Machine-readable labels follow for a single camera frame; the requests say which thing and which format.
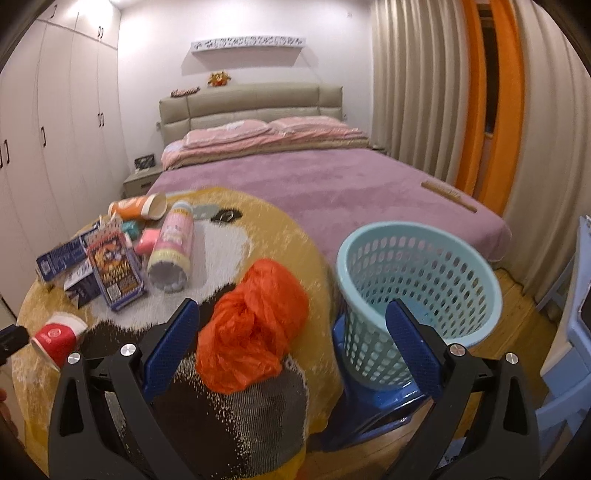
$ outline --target screw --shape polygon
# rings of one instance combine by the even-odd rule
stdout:
[[[68,363],[70,365],[77,364],[80,361],[80,354],[78,352],[71,353],[68,357]]]
[[[136,347],[133,343],[126,343],[124,346],[121,347],[121,355],[123,356],[131,356],[135,353]]]
[[[449,351],[453,356],[466,355],[466,349],[459,343],[454,343],[452,346],[450,346]]]
[[[514,353],[508,353],[505,355],[505,360],[507,360],[510,364],[515,365],[519,362],[519,357],[517,357]]]

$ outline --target ceiling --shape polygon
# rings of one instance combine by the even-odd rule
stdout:
[[[131,5],[135,5],[140,3],[142,0],[111,0],[111,3],[119,8],[119,10],[123,10],[124,8],[131,7]]]

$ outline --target cardboard box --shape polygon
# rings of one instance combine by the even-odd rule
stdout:
[[[82,308],[100,295],[100,287],[90,260],[84,260],[67,276],[64,291],[77,309]]]
[[[37,258],[37,274],[47,283],[53,281],[61,273],[75,267],[86,258],[86,238],[98,230],[100,222],[83,234],[74,237],[59,247]]]

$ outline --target red paper cup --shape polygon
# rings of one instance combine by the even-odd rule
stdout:
[[[31,344],[41,357],[59,370],[76,349],[86,329],[86,324],[77,316],[56,312],[31,339]]]

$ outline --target wall shelf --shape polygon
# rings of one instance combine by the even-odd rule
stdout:
[[[210,50],[226,50],[229,48],[244,47],[283,47],[304,48],[304,37],[286,37],[280,35],[252,35],[247,37],[212,38],[191,43],[191,52],[198,53]]]

